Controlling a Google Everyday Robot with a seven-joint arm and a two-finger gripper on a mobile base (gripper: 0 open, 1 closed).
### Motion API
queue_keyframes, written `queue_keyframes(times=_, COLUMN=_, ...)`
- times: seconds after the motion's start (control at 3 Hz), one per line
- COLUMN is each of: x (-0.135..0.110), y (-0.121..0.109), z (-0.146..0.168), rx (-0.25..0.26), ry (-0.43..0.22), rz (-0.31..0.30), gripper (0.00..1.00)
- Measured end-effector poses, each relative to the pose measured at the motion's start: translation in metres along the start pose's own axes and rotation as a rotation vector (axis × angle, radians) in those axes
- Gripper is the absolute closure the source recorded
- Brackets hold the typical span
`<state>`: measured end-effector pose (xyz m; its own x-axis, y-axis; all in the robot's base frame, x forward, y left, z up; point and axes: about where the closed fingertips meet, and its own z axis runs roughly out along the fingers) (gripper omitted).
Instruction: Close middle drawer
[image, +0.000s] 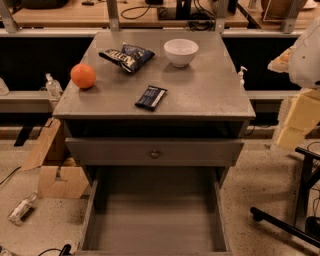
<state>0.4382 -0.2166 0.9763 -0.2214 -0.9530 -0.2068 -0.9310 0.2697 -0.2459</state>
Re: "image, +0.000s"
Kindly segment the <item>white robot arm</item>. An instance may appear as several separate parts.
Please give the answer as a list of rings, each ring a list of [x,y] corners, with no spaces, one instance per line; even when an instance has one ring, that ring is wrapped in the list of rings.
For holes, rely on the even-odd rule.
[[[295,149],[320,122],[320,17],[316,17],[295,43],[268,64],[268,69],[287,73],[301,90],[280,106],[274,143]]]

